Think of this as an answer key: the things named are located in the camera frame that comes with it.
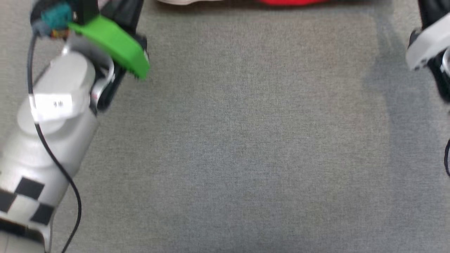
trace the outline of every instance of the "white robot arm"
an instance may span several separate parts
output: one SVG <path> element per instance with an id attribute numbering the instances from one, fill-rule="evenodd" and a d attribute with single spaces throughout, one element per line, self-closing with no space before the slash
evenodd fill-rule
<path id="1" fill-rule="evenodd" d="M 117 20 L 111 19 L 145 51 L 145 37 L 135 33 L 143 0 L 123 3 L 111 3 L 123 11 L 114 11 Z M 125 73 L 96 44 L 71 33 L 61 55 L 34 81 L 34 94 L 23 101 L 17 127 L 0 157 L 0 253 L 51 251 L 55 211 L 99 126 L 97 114 L 108 108 Z M 36 131 L 36 122 L 50 152 Z"/>
<path id="2" fill-rule="evenodd" d="M 422 27 L 410 37 L 406 62 L 411 70 L 427 67 L 441 98 L 450 103 L 450 0 L 418 0 Z"/>

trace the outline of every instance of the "black cable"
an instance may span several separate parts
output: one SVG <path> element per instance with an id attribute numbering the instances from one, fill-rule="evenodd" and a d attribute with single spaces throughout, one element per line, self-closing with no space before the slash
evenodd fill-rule
<path id="1" fill-rule="evenodd" d="M 450 140 L 447 142 L 447 146 L 445 147 L 445 154 L 444 154 L 444 166 L 445 171 L 447 172 L 447 175 L 450 176 L 450 170 L 449 170 L 449 150 L 450 150 Z"/>
<path id="2" fill-rule="evenodd" d="M 28 49 L 28 61 L 27 61 L 27 79 L 28 79 L 28 94 L 34 95 L 33 92 L 33 56 L 34 56 L 34 48 L 36 47 L 36 41 L 37 41 L 38 35 L 36 33 L 33 33 L 33 37 L 31 38 L 30 42 L 30 48 Z M 72 180 L 72 177 L 70 177 L 69 173 L 64 169 L 64 167 L 61 165 L 61 163 L 58 161 L 58 159 L 53 154 L 52 150 L 50 149 L 49 145 L 47 144 L 47 141 L 45 140 L 44 134 L 42 133 L 41 127 L 39 124 L 35 124 L 37 135 L 39 136 L 40 141 L 42 142 L 42 145 L 44 146 L 45 150 L 49 154 L 49 156 L 52 158 L 53 162 L 56 164 L 58 169 L 61 171 L 61 173 L 64 175 L 64 177 L 69 182 L 70 186 L 73 188 L 73 191 L 75 192 L 76 201 L 78 203 L 78 215 L 76 217 L 76 223 L 72 230 L 72 233 L 69 236 L 69 239 L 67 239 L 66 245 L 64 246 L 62 253 L 65 253 L 67 248 L 69 247 L 70 242 L 73 239 L 73 236 L 77 232 L 78 226 L 80 225 L 81 221 L 81 197 L 80 193 L 78 192 L 77 186 Z"/>

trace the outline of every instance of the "red object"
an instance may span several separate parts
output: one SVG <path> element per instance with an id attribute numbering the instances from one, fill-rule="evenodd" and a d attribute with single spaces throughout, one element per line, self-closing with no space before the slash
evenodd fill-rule
<path id="1" fill-rule="evenodd" d="M 327 1 L 329 0 L 261 0 L 268 5 L 310 5 Z"/>

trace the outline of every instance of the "green 3d-printed part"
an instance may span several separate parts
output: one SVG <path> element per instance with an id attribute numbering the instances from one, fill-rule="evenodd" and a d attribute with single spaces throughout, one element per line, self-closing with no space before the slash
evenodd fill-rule
<path id="1" fill-rule="evenodd" d="M 88 24 L 70 23 L 69 28 L 84 35 L 108 53 L 111 58 L 140 79 L 145 79 L 150 69 L 142 47 L 113 21 L 99 15 Z"/>

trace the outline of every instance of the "white label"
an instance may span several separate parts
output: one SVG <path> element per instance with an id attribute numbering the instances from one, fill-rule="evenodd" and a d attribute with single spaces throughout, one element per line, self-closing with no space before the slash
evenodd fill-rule
<path id="1" fill-rule="evenodd" d="M 74 114 L 71 94 L 35 94 L 30 97 L 35 122 L 68 118 Z"/>
<path id="2" fill-rule="evenodd" d="M 36 94 L 36 109 L 45 114 L 72 113 L 72 95 L 70 94 Z"/>

